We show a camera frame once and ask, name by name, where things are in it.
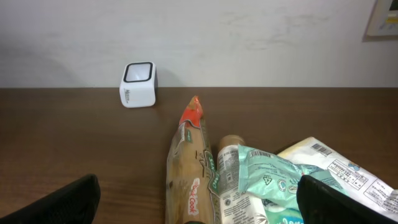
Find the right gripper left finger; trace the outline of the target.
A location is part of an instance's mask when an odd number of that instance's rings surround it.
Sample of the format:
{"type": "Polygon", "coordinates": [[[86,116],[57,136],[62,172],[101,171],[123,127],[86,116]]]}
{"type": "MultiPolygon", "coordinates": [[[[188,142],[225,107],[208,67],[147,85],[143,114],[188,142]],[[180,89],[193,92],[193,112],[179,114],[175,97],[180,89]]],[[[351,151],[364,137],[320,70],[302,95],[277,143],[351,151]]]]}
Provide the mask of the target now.
{"type": "Polygon", "coordinates": [[[1,224],[91,224],[101,198],[98,178],[85,175],[1,218],[1,224]]]}

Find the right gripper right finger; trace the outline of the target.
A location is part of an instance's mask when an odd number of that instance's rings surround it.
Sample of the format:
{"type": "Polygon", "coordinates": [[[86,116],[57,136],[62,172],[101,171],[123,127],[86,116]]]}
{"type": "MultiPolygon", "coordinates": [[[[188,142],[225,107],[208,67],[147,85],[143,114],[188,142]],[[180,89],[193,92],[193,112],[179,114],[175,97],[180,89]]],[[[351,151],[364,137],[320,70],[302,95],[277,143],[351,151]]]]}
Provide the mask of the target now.
{"type": "Polygon", "coordinates": [[[397,224],[309,175],[298,183],[297,203],[304,224],[397,224]]]}

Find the light teal snack pouch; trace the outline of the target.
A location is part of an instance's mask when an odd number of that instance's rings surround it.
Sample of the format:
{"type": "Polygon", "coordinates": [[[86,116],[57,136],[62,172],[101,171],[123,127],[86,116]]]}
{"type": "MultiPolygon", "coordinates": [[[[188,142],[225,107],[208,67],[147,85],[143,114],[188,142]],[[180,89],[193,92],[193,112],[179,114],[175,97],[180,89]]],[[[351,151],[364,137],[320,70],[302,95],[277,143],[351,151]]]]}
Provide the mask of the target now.
{"type": "Polygon", "coordinates": [[[330,171],[309,164],[295,164],[259,149],[239,146],[239,184],[241,193],[250,193],[284,208],[297,210],[298,183],[309,175],[327,186],[346,194],[330,171]]]}

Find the white cosmetic tube gold cap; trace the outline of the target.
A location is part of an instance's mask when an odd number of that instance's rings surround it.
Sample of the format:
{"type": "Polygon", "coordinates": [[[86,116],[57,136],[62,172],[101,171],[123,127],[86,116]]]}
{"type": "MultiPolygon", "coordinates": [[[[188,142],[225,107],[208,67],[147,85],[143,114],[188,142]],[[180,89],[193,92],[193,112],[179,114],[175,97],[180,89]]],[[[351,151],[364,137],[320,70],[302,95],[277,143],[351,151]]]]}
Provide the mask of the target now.
{"type": "Polygon", "coordinates": [[[222,224],[267,223],[261,199],[239,192],[239,152],[243,138],[227,135],[220,140],[217,168],[220,174],[218,190],[222,224]]]}

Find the red spaghetti packet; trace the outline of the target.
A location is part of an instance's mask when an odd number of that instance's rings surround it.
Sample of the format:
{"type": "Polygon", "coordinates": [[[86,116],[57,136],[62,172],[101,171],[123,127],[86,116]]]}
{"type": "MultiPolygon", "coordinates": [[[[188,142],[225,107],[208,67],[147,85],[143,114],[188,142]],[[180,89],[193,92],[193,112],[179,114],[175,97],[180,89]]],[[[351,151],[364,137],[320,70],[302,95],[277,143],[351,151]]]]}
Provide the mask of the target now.
{"type": "Polygon", "coordinates": [[[219,180],[203,108],[194,96],[180,118],[167,156],[165,222],[221,223],[219,180]]]}

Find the small teal tissue pack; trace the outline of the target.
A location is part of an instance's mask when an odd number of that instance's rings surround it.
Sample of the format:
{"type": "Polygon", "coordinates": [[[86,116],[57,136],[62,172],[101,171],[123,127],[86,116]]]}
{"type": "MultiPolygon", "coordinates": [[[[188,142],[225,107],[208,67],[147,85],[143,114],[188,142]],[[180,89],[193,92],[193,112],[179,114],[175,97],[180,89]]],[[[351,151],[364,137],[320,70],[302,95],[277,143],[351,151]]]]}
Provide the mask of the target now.
{"type": "Polygon", "coordinates": [[[299,210],[281,207],[270,200],[262,200],[270,224],[304,224],[299,210]]]}

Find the framed wall picture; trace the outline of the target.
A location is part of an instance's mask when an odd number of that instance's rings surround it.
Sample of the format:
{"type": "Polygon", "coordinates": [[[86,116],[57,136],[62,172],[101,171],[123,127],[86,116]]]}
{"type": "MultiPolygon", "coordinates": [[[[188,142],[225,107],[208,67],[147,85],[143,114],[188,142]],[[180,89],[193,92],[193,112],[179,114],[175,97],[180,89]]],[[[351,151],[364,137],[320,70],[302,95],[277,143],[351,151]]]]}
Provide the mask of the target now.
{"type": "Polygon", "coordinates": [[[363,35],[363,42],[397,40],[397,0],[376,0],[363,35]]]}

